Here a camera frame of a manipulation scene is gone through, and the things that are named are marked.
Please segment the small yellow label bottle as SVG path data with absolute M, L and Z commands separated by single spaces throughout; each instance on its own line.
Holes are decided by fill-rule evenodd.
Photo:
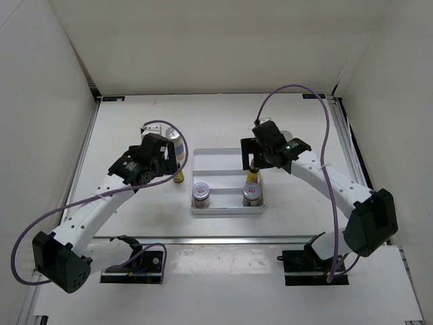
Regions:
M 173 177 L 173 181 L 175 183 L 182 183 L 184 181 L 184 174 L 182 171 L 179 171 L 175 177 Z

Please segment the tall white jar blue label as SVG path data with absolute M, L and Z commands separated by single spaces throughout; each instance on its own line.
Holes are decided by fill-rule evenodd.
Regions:
M 286 139 L 287 142 L 290 141 L 293 138 L 293 135 L 289 131 L 287 131 L 287 130 L 283 130 L 281 132 L 281 134 L 285 137 L 285 139 Z

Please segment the tall white jar silver lid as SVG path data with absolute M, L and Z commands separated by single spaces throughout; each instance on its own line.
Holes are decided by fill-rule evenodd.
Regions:
M 169 127 L 165 131 L 165 136 L 174 145 L 175 155 L 176 155 L 177 161 L 179 163 L 183 162 L 185 159 L 185 144 L 184 144 L 183 138 L 181 137 L 180 133 L 178 131 L 176 131 L 173 127 Z

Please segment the short jar grey lid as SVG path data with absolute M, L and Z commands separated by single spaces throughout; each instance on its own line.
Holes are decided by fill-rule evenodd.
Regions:
M 205 209 L 210 206 L 210 188 L 204 182 L 198 182 L 193 185 L 192 199 L 195 208 Z

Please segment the short jar orange label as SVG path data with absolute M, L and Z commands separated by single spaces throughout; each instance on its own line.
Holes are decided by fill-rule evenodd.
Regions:
M 246 183 L 243 188 L 244 207 L 261 207 L 263 205 L 263 191 L 258 183 Z

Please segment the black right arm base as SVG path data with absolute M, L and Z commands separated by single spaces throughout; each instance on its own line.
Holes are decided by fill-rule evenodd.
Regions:
M 348 276 L 339 274 L 346 271 L 342 264 L 328 283 L 327 275 L 331 271 L 332 260 L 314 264 L 308 261 L 303 251 L 282 251 L 277 260 L 282 262 L 286 286 L 346 286 L 349 285 Z

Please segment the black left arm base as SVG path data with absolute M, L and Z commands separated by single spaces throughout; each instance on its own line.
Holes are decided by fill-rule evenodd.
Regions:
M 111 267 L 101 272 L 102 284 L 162 284 L 165 276 L 167 247 L 150 244 L 138 256 L 122 267 Z

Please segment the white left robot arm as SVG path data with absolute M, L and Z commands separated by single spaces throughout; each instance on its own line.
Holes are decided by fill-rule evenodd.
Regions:
M 139 186 L 176 172 L 174 144 L 161 135 L 145 135 L 141 144 L 130 146 L 108 169 L 93 201 L 80 204 L 73 216 L 49 234 L 39 232 L 33 238 L 37 271 L 66 293 L 74 293 L 95 272 L 139 269 L 143 248 L 136 239 L 121 235 L 104 244 L 91 241 Z

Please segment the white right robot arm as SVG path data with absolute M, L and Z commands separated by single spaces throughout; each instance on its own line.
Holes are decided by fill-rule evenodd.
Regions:
M 273 121 L 252 132 L 253 137 L 240 141 L 244 169 L 250 160 L 257 169 L 283 169 L 323 194 L 348 220 L 335 234 L 322 234 L 306 246 L 304 264 L 309 269 L 322 269 L 334 255 L 368 257 L 397 233 L 394 198 L 388 190 L 373 191 L 325 166 L 307 143 L 286 140 Z

